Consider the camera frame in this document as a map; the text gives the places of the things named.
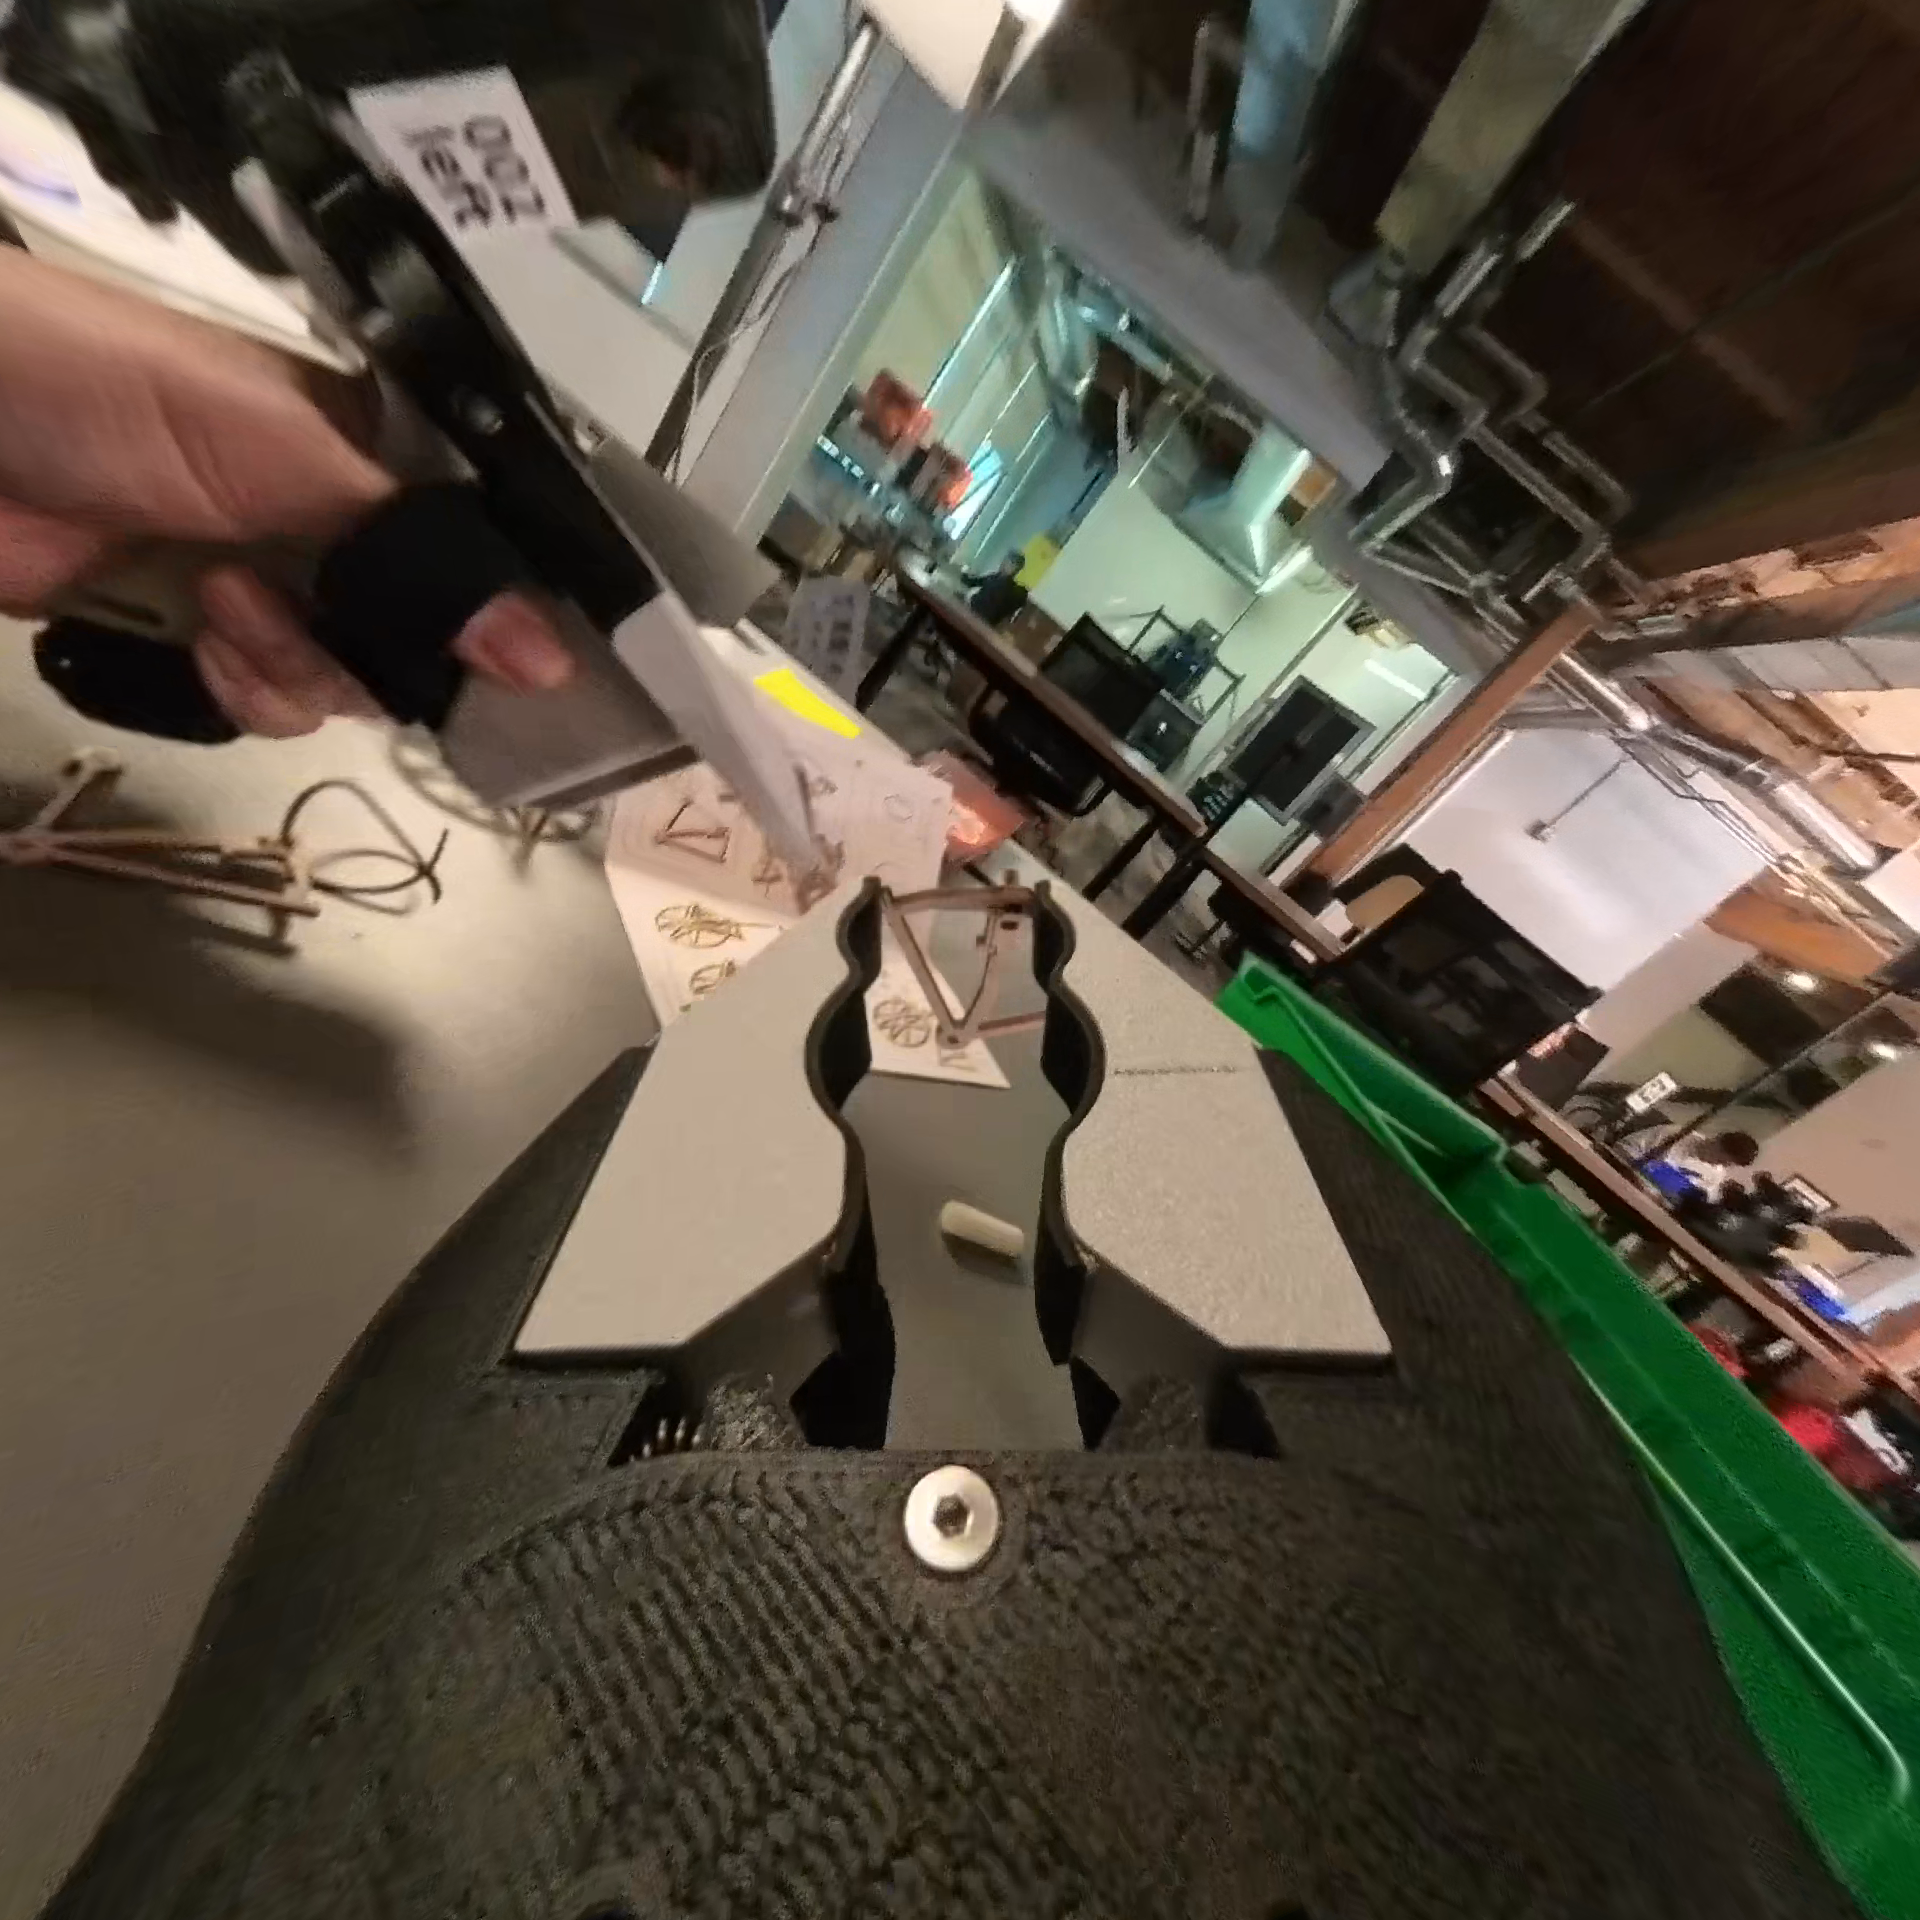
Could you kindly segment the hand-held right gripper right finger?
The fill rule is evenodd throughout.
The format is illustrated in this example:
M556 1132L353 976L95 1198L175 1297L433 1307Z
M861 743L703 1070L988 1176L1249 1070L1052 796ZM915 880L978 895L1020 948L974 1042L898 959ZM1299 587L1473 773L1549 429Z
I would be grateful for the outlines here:
M1046 1356L1121 1398L1250 1373L1385 1373L1390 1335L1262 1048L1078 893L1036 885Z

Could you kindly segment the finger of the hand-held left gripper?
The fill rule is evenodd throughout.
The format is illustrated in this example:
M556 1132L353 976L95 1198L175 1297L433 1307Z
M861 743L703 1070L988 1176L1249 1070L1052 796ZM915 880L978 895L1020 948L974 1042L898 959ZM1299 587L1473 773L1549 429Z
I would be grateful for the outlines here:
M782 568L632 448L601 440L587 474L657 575L709 629L732 629L782 587Z
M798 830L802 763L779 710L741 679L673 591L603 635L562 605L572 679L513 693L468 679L440 727L450 770L488 803L564 808L691 763L709 768L760 837Z

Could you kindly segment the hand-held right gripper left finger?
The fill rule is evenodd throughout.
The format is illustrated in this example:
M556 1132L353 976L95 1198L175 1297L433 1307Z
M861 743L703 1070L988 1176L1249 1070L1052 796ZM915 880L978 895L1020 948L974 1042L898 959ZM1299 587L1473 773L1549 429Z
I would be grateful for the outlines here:
M879 887L847 882L671 1024L517 1328L517 1360L679 1388L889 1385L889 1304L845 1105L874 1063Z

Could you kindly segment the small wooden model piece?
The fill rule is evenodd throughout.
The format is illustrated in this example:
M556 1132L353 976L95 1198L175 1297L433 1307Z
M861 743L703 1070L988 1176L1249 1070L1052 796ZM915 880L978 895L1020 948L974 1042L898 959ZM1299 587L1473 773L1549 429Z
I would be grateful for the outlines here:
M844 839L830 834L832 821L821 811L821 803L839 796L839 783L798 763L793 785L799 824L763 834L750 887L764 903L798 918L840 887L847 850Z

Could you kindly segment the wooden model frame piece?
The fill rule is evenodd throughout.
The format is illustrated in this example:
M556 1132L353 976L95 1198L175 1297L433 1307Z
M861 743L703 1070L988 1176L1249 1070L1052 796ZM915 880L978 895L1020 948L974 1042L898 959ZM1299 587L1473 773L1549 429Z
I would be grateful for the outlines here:
M913 893L882 888L884 937L893 944L931 1010L931 1027L943 1048L963 1050L1044 1032L1046 1010L1001 1014L999 986L1013 959L1016 936L1036 923L1042 893L1031 885L999 882L970 887L931 887ZM953 1000L921 937L927 921L961 917L976 925L978 982L970 1000Z

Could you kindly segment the white punched parts sheet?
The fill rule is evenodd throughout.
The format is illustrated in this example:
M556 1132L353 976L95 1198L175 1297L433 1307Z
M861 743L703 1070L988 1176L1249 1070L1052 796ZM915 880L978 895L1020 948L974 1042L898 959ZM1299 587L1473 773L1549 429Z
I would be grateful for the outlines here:
M874 589L861 581L817 575L794 589L783 648L816 679L851 697L869 656Z

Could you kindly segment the wooden model axle assembly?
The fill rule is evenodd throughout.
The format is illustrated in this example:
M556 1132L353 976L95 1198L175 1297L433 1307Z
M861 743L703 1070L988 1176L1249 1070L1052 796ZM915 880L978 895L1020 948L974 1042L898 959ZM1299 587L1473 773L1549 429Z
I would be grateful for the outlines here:
M85 807L116 793L123 773L123 758L108 748L85 746L67 756L38 811L5 824L5 869L133 885L184 900L245 907L267 921L278 944L293 925L323 914L314 861L287 834L222 839L152 824L83 823Z

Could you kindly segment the person's left hand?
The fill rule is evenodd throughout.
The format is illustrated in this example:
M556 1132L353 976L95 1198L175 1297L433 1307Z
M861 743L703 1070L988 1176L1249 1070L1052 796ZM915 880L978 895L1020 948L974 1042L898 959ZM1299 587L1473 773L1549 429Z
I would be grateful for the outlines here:
M348 385L310 361L5 244L5 616L44 616L150 541L239 552L353 533L398 492L348 426L356 413ZM239 732L374 719L367 692L247 566L214 565L197 591L194 674ZM556 692L574 671L517 591L482 609L455 652L517 693Z

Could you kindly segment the paper instruction booklet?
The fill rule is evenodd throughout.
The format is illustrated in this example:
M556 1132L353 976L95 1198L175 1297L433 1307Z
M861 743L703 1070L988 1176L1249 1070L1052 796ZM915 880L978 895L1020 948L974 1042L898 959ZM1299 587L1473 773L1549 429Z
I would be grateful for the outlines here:
M803 917L783 914L750 887L763 837L703 763L630 788L613 803L607 874L662 1027L709 1000L788 928L845 907L855 887L943 887L943 780L887 763L874 743L793 743L803 764L839 783L839 796L821 811L847 850L840 887Z

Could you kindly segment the yellow sticky note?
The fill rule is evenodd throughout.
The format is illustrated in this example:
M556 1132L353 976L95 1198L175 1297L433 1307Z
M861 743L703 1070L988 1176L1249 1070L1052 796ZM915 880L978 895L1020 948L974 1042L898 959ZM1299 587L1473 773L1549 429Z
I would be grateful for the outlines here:
M753 686L776 703L794 720L832 732L839 739L859 739L864 727L847 710L837 705L814 679L793 665L775 665L753 674Z

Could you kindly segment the red packet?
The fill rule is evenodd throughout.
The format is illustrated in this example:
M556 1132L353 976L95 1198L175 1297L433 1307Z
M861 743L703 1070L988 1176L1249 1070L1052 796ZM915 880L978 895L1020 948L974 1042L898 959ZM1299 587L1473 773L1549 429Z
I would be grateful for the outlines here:
M1029 807L993 785L948 783L944 870L953 874L988 861L1004 846L1020 841L1020 834L1036 823L1039 815Z

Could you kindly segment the black office chair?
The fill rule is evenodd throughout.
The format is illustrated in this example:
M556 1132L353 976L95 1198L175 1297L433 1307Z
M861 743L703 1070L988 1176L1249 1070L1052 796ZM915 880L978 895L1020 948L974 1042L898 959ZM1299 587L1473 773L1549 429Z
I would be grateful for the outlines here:
M1022 803L1082 821L1107 794L1104 758L1042 705L988 692L968 732L999 788Z

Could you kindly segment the black panel on stand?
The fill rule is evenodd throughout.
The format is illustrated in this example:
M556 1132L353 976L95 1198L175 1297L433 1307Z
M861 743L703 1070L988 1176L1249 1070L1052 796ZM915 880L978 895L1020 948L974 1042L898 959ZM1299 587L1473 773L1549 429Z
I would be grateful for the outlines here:
M1372 732L1357 710L1294 679L1228 763L1230 807L1255 803L1294 817L1336 764Z

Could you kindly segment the long wooden table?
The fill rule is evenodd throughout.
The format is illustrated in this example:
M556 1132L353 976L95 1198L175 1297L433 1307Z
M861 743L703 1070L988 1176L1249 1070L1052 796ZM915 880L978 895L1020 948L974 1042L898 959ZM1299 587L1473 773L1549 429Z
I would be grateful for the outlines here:
M1091 758L1104 783L1127 796L1145 821L1135 837L1123 844L1123 850L1084 888L1087 899L1097 900L1112 887L1152 841L1164 841L1173 853L1161 882L1123 918L1123 932L1145 940L1167 921L1201 875L1212 875L1242 900L1244 913L1270 928L1273 940L1309 952L1314 968L1328 966L1341 956L1342 946L1327 925L1281 893L1272 882L1242 875L1232 869L1217 847L1218 824L1212 824L1175 785L1127 748L1116 734L1102 727L1087 707L1080 707L1067 692L1049 684L1036 665L1022 662L970 609L904 572L898 573L898 591L907 605L907 618L869 665L859 684L856 707L871 710L889 679L900 671L913 643L923 635L936 635L961 665L984 679L993 695L1013 707L1044 715L1052 725L1068 732L1075 746Z

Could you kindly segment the green plastic bin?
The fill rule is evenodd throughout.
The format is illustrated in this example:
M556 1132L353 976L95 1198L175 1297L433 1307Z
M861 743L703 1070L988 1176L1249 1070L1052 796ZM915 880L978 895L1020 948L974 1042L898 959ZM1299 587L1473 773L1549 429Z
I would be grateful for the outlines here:
M1423 1181L1547 1321L1640 1461L1824 1857L1870 1914L1915 1918L1915 1564L1500 1130L1259 963L1217 1005Z

